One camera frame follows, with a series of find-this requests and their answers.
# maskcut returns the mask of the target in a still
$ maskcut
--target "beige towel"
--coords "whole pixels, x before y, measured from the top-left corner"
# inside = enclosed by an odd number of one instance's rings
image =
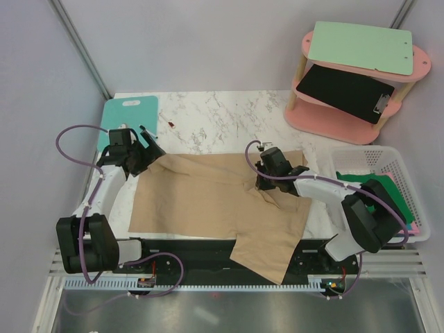
[[[302,151],[285,156],[306,165]],[[255,181],[243,154],[162,156],[139,176],[129,231],[236,238],[230,259],[281,284],[311,201]]]

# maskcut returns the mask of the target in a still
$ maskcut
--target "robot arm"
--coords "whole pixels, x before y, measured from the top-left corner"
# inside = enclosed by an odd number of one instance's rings
[[[95,193],[94,200],[88,204],[95,186],[91,186],[85,200],[70,217],[59,219],[56,226],[60,254],[67,273],[80,273],[79,238],[83,241],[85,264],[88,272],[113,271],[123,258],[125,248],[135,244],[140,248],[140,242],[117,241],[108,224],[108,219],[114,201],[123,184],[131,174],[137,176],[145,171],[165,152],[155,143],[143,126],[140,135],[148,143],[145,148],[139,141],[137,133],[129,128],[109,131],[110,145],[102,152],[97,165],[101,167],[101,186]],[[85,214],[85,206],[89,209],[85,215],[84,234],[89,233],[90,239],[84,239],[79,234],[80,220]]]
[[[260,157],[262,162],[258,162],[255,166],[266,175],[308,177],[296,180],[270,180],[258,175],[256,182],[258,189],[278,187],[281,191],[294,196],[314,198],[328,205],[342,207],[347,221],[346,230],[327,242],[320,250],[319,253],[325,256],[324,260],[332,258],[340,262],[362,251],[376,253],[401,230],[398,221],[380,204],[352,189],[339,187],[334,184],[334,180],[331,182],[317,180],[315,174],[305,166],[293,168],[280,149],[270,148],[263,151]],[[369,180],[364,184],[349,183],[349,185],[364,189],[382,199],[405,223],[401,211],[381,183]],[[373,206],[373,212],[368,210],[369,206]]]

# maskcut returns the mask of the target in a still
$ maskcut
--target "pink shelf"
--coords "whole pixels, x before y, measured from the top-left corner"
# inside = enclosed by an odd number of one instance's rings
[[[369,144],[379,135],[371,123],[335,108],[296,99],[294,110],[285,110],[290,126],[351,144]]]
[[[305,35],[302,40],[302,53],[308,58],[310,50],[311,38],[313,37],[313,31]],[[372,69],[365,69],[359,67],[345,66],[339,64],[333,64],[331,62],[313,61],[314,64],[324,66],[333,69],[339,69],[340,71],[349,71],[351,73],[362,74],[372,76],[373,78],[382,78],[385,80],[392,80],[395,82],[407,83],[416,82],[424,78],[429,73],[432,64],[428,55],[417,46],[413,46],[413,73],[412,75],[400,75],[393,73],[386,73],[384,71],[377,71]]]
[[[299,92],[298,90],[296,90],[296,87],[298,86],[298,84],[299,84],[299,81],[297,81],[297,80],[293,80],[293,82],[291,83],[291,89],[293,89],[294,93],[296,94],[296,96],[298,98],[300,98],[308,103],[311,103],[311,104],[321,105],[323,107],[330,108],[330,109],[336,109],[336,108],[332,107],[331,105],[325,104],[324,102],[314,99],[313,97],[303,94],[302,92]],[[384,109],[384,112],[382,113],[381,118],[389,118],[389,117],[393,116],[396,112],[398,112],[399,109],[401,108],[402,102],[393,101],[393,96],[388,101],[388,105]]]

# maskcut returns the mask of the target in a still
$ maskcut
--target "marble table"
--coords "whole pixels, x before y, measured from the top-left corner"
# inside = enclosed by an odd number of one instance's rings
[[[283,112],[289,91],[118,93],[115,98],[148,95],[159,98],[160,112],[176,125],[172,129],[159,118],[157,142],[167,153],[243,153],[249,141],[259,139],[282,151],[302,149],[310,169],[332,176],[329,150],[348,145],[288,125]],[[128,232],[137,179],[130,176],[112,208],[109,222],[116,238],[195,238]],[[314,200],[303,238],[330,238],[341,224],[333,223],[325,204]]]

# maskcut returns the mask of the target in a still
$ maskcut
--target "wooden post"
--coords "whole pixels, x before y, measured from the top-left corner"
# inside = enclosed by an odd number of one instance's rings
[[[415,85],[416,82],[406,83],[401,89],[396,92],[396,95],[393,97],[393,102],[402,102],[402,100],[407,96],[410,92],[411,88]],[[382,126],[387,122],[389,118],[379,118],[379,121],[373,125],[373,130],[381,130]]]
[[[298,68],[296,69],[296,73],[294,74],[293,81],[301,81],[302,77],[304,76],[305,66],[307,66],[307,58],[305,55],[301,54]],[[294,105],[296,103],[296,94],[293,91],[293,83],[291,83],[291,91],[290,91],[290,97],[289,102],[287,103],[287,109],[292,110],[294,109]]]

